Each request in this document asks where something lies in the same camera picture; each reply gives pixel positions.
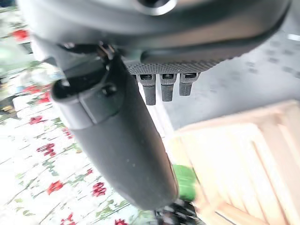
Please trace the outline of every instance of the black plastic part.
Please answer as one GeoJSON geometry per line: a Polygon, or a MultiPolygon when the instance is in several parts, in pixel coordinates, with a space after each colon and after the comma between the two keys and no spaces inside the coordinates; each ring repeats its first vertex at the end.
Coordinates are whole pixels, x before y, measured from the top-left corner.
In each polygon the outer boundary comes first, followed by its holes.
{"type": "Polygon", "coordinates": [[[171,102],[177,74],[160,74],[161,97],[163,102],[171,102]]]}
{"type": "Polygon", "coordinates": [[[145,93],[146,105],[156,104],[156,74],[142,74],[136,76],[142,84],[145,93]]]}
{"type": "Polygon", "coordinates": [[[197,222],[201,222],[192,203],[180,199],[162,209],[155,210],[154,216],[159,225],[196,225],[197,222]]]}
{"type": "Polygon", "coordinates": [[[51,93],[54,103],[60,109],[65,107],[64,112],[69,107],[62,120],[70,124],[74,123],[70,120],[90,119],[82,128],[71,128],[72,133],[120,195],[145,210],[164,207],[178,198],[177,182],[162,140],[136,80],[119,57],[113,59],[107,79],[89,90],[64,97],[57,86],[51,93]],[[102,89],[107,84],[114,85],[117,91],[104,94],[102,89]],[[81,113],[72,111],[74,105],[82,109],[81,113]]]}
{"type": "Polygon", "coordinates": [[[131,74],[202,72],[247,53],[279,28],[291,1],[180,1],[162,16],[129,2],[18,1],[32,33],[61,45],[110,44],[131,74]]]}
{"type": "Polygon", "coordinates": [[[189,96],[191,94],[193,82],[198,80],[200,73],[180,74],[179,95],[189,96]]]}

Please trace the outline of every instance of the gray floor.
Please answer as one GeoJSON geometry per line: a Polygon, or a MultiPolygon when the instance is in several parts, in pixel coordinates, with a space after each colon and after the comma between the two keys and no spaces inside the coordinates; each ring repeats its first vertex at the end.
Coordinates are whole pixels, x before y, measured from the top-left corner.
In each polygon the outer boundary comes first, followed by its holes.
{"type": "Polygon", "coordinates": [[[201,73],[191,96],[179,96],[177,79],[173,101],[164,103],[173,127],[287,99],[300,100],[300,40],[288,39],[289,34],[300,35],[299,22],[297,0],[276,35],[250,53],[201,73]]]}

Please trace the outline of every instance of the red flower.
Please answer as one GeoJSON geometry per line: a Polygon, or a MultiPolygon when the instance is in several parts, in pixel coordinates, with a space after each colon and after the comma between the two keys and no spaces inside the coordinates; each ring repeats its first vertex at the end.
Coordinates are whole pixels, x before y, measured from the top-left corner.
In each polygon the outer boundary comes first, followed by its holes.
{"type": "Polygon", "coordinates": [[[93,186],[93,194],[92,195],[96,196],[96,197],[98,197],[100,195],[105,195],[106,188],[103,186],[104,186],[104,183],[102,183],[102,182],[95,184],[93,186]]]}
{"type": "MultiPolygon", "coordinates": [[[[64,225],[64,223],[66,222],[66,221],[73,221],[73,219],[72,219],[72,217],[73,217],[73,213],[71,212],[71,214],[66,218],[66,219],[61,219],[61,224],[60,225],[64,225]]],[[[72,223],[70,223],[70,224],[68,224],[68,225],[75,225],[76,223],[73,221],[72,223]]]]}
{"type": "Polygon", "coordinates": [[[42,116],[32,117],[32,118],[30,118],[29,124],[32,125],[32,124],[44,122],[44,120],[42,120],[42,118],[43,118],[42,116]]]}
{"type": "Polygon", "coordinates": [[[125,220],[114,220],[114,225],[128,225],[127,223],[125,223],[125,220]]]}
{"type": "Polygon", "coordinates": [[[38,101],[38,103],[46,103],[46,102],[50,102],[50,94],[48,91],[46,91],[42,98],[38,101]]]}
{"type": "Polygon", "coordinates": [[[51,154],[53,152],[54,152],[53,149],[48,149],[47,152],[44,153],[44,156],[49,155],[49,154],[51,154]]]}
{"type": "Polygon", "coordinates": [[[41,92],[41,89],[38,89],[37,86],[29,86],[23,90],[23,92],[30,92],[30,94],[35,94],[41,92]]]}
{"type": "Polygon", "coordinates": [[[23,41],[28,37],[28,32],[26,30],[16,30],[12,35],[18,40],[23,41]]]}
{"type": "Polygon", "coordinates": [[[37,151],[45,151],[54,147],[54,143],[49,143],[37,149],[37,151]]]}
{"type": "Polygon", "coordinates": [[[89,175],[89,174],[91,174],[92,172],[93,172],[92,169],[88,169],[87,174],[89,175]]]}
{"type": "Polygon", "coordinates": [[[51,185],[49,186],[49,188],[47,189],[47,193],[50,195],[53,191],[58,191],[59,189],[61,189],[63,187],[63,183],[61,183],[60,180],[58,180],[55,183],[51,183],[51,185]]]}

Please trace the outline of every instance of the textured plastic surface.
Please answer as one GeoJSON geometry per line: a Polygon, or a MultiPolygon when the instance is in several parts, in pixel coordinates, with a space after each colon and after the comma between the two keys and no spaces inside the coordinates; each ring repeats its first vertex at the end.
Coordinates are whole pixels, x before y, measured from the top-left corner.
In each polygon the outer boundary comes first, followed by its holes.
{"type": "Polygon", "coordinates": [[[189,96],[191,94],[193,82],[197,81],[200,73],[180,74],[179,95],[189,96]]]}
{"type": "Polygon", "coordinates": [[[159,78],[161,84],[161,98],[163,102],[171,102],[177,74],[160,74],[159,78]]]}
{"type": "Polygon", "coordinates": [[[143,86],[146,105],[156,104],[156,74],[136,75],[136,79],[143,86]]]}
{"type": "MultiPolygon", "coordinates": [[[[72,129],[72,133],[101,174],[129,202],[145,210],[169,205],[178,198],[177,182],[137,82],[119,58],[114,58],[108,77],[117,90],[120,89],[118,83],[122,84],[122,101],[113,104],[113,94],[106,101],[85,101],[84,108],[93,125],[72,129]],[[93,120],[100,118],[95,114],[102,113],[101,108],[110,108],[112,114],[105,114],[105,119],[99,122],[93,120]]],[[[103,95],[98,88],[86,90],[84,96],[103,95]]],[[[67,107],[72,97],[53,99],[67,107]]]]}

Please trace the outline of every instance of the wooden slat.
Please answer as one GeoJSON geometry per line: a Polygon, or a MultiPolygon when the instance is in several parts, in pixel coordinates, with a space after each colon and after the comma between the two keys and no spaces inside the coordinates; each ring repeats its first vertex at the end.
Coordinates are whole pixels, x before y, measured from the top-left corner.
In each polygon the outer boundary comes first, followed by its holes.
{"type": "Polygon", "coordinates": [[[217,213],[213,213],[209,217],[200,217],[200,219],[205,222],[206,225],[233,225],[217,213]]]}
{"type": "Polygon", "coordinates": [[[199,123],[194,123],[179,129],[175,135],[183,135],[184,133],[191,133],[194,131],[199,131],[204,128],[215,128],[221,126],[228,126],[232,124],[241,123],[257,123],[261,121],[262,117],[269,116],[274,112],[284,112],[289,108],[299,107],[299,103],[295,100],[289,100],[274,105],[265,106],[258,109],[249,110],[246,112],[240,112],[237,114],[232,114],[228,116],[223,116],[220,118],[202,121],[199,123]]]}
{"type": "MultiPolygon", "coordinates": [[[[252,207],[255,206],[255,208],[257,208],[256,210],[261,210],[266,222],[272,225],[286,225],[279,202],[275,196],[265,169],[256,153],[256,145],[253,142],[253,138],[259,134],[258,129],[256,126],[250,125],[249,129],[244,130],[243,132],[247,137],[247,141],[237,138],[237,142],[240,141],[246,145],[240,148],[237,151],[237,154],[240,155],[240,162],[246,169],[245,176],[248,176],[250,179],[250,185],[254,191],[252,197],[254,200],[258,201],[258,206],[256,203],[253,203],[252,207]]],[[[257,216],[256,213],[251,215],[262,219],[261,216],[257,216]]]]}
{"type": "Polygon", "coordinates": [[[195,150],[195,146],[203,149],[200,143],[196,142],[197,138],[194,135],[187,135],[182,139],[183,144],[186,146],[187,155],[193,165],[195,173],[199,182],[204,190],[208,202],[219,196],[217,186],[215,184],[215,174],[210,165],[209,157],[204,150],[195,150]]]}
{"type": "Polygon", "coordinates": [[[247,146],[250,142],[249,132],[247,132],[248,129],[249,126],[247,125],[237,125],[234,129],[229,129],[227,134],[233,144],[232,154],[236,156],[236,170],[240,172],[237,185],[240,186],[241,198],[244,202],[247,213],[266,222],[266,218],[256,197],[255,188],[248,172],[248,166],[257,167],[257,164],[260,162],[251,161],[251,165],[249,165],[244,158],[244,152],[247,151],[247,147],[248,150],[253,151],[253,149],[249,149],[249,146],[247,146]]]}
{"type": "Polygon", "coordinates": [[[217,209],[217,213],[233,222],[235,225],[268,225],[231,205],[223,204],[217,209]]]}
{"type": "Polygon", "coordinates": [[[259,128],[268,146],[257,149],[288,222],[291,225],[298,225],[300,224],[300,170],[281,130],[276,125],[277,120],[278,118],[273,116],[261,122],[259,128]]]}

